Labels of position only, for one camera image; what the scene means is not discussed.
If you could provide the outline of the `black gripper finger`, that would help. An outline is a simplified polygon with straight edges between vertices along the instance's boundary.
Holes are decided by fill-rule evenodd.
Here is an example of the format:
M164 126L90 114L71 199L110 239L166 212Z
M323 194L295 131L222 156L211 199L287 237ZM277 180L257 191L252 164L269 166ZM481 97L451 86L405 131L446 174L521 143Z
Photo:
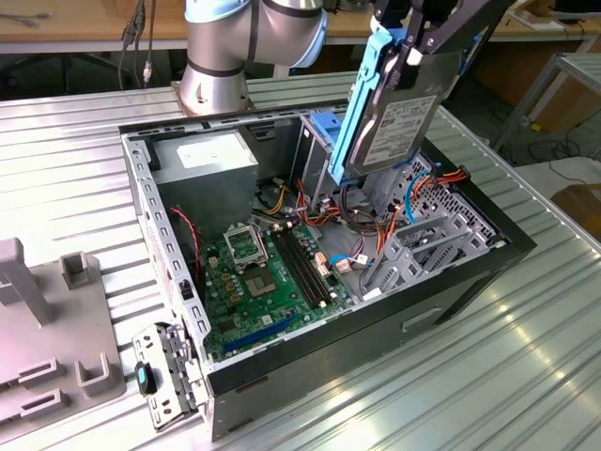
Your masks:
M392 88L414 86L423 56L463 51L511 5L502 0L413 1L408 34L393 66Z
M374 17L385 28L401 28L408 16L408 0L375 0Z

